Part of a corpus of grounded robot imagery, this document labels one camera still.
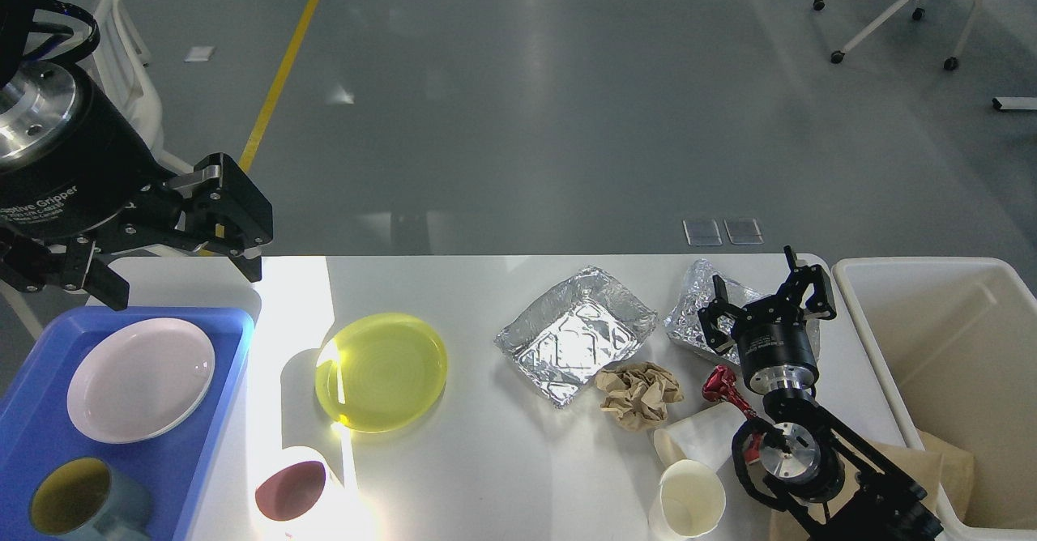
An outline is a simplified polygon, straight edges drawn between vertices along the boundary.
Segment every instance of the red handle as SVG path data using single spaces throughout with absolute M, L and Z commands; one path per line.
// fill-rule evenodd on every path
M 717 365 L 717 368 L 709 374 L 704 386 L 702 386 L 702 397 L 706 401 L 726 401 L 734 404 L 741 410 L 746 418 L 756 418 L 756 411 L 752 405 L 741 397 L 735 383 L 738 381 L 734 371 L 726 365 Z

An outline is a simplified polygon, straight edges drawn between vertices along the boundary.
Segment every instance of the translucent yellow plate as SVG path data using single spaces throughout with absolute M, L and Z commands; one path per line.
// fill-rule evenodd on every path
M 317 359 L 320 407 L 343 426 L 385 432 L 417 420 L 447 379 L 443 339 L 407 313 L 375 313 L 339 331 Z

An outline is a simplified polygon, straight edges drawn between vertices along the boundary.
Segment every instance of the white plate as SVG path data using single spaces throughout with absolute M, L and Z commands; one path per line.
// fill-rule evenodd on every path
M 198 407 L 216 354 L 186 320 L 152 318 L 120 328 L 94 346 L 68 385 L 68 418 L 83 435 L 129 444 L 173 429 Z

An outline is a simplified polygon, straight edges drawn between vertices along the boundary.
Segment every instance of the gray floor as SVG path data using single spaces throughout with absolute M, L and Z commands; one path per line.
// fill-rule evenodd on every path
M 267 254 L 992 256 L 1037 287 L 1037 0 L 321 0 L 251 175 Z M 166 146 L 237 154 L 306 0 L 129 0 Z M 181 62 L 215 46 L 212 61 Z M 51 290 L 49 318 L 75 298 Z M 29 347 L 0 315 L 0 389 Z

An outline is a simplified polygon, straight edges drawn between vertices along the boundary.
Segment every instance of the paper cup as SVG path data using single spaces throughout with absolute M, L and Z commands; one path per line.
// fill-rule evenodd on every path
M 716 472 L 696 460 L 678 460 L 658 482 L 648 525 L 662 541 L 680 541 L 716 529 L 727 507 Z
M 652 433 L 652 444 L 663 464 L 692 459 L 720 469 L 731 459 L 731 438 L 746 417 L 735 405 L 721 403 Z
M 270 477 L 255 490 L 268 539 L 323 539 L 341 526 L 345 489 L 315 450 L 282 450 Z

